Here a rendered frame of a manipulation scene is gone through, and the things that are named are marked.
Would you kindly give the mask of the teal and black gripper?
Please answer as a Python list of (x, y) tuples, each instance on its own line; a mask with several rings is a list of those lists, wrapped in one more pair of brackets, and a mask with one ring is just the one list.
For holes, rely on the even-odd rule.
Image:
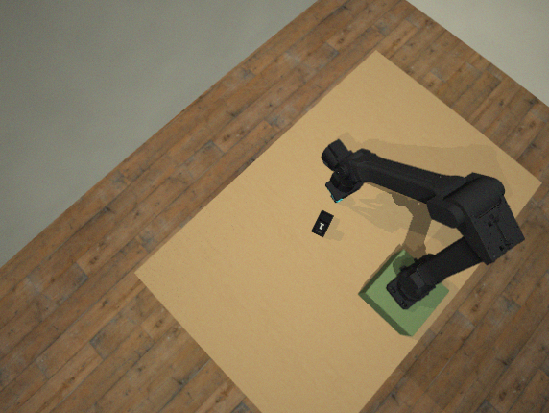
[[(340, 179), (339, 179), (339, 182), (340, 182)], [(325, 184), (326, 188), (328, 189), (328, 191), (330, 192), (332, 198), (336, 201), (336, 203), (339, 203), (345, 197), (358, 191), (363, 185), (364, 183), (361, 181), (358, 181), (358, 183), (356, 183), (356, 185), (353, 185), (353, 186), (345, 186), (340, 182), (337, 188), (335, 188), (335, 186), (332, 184), (331, 181), (328, 181)]]

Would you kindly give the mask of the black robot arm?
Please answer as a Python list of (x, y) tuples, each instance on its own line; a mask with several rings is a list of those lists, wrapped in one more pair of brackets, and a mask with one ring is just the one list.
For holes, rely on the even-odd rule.
[(386, 289), (402, 309), (429, 295), (442, 278), (478, 262), (492, 264), (525, 240), (504, 197), (505, 187), (494, 177), (474, 172), (466, 177), (449, 176), (381, 158), (367, 149), (353, 153), (340, 139), (323, 150), (321, 159), (334, 171), (330, 181), (335, 188), (340, 182), (345, 186), (358, 181), (378, 184), (427, 204), (433, 220), (465, 236), (435, 257), (427, 254), (400, 268)]

